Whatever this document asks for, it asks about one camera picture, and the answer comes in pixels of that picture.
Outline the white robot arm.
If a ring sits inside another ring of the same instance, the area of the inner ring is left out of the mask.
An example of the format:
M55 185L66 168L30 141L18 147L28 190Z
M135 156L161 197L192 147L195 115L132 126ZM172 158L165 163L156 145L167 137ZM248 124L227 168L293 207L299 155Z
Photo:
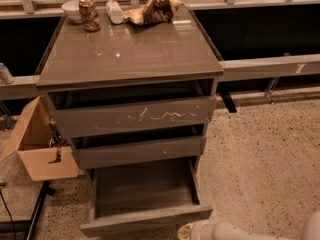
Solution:
M207 220L188 223L178 229L179 240L294 240L244 231L230 223ZM304 224L299 240L320 240L320 212L312 214Z

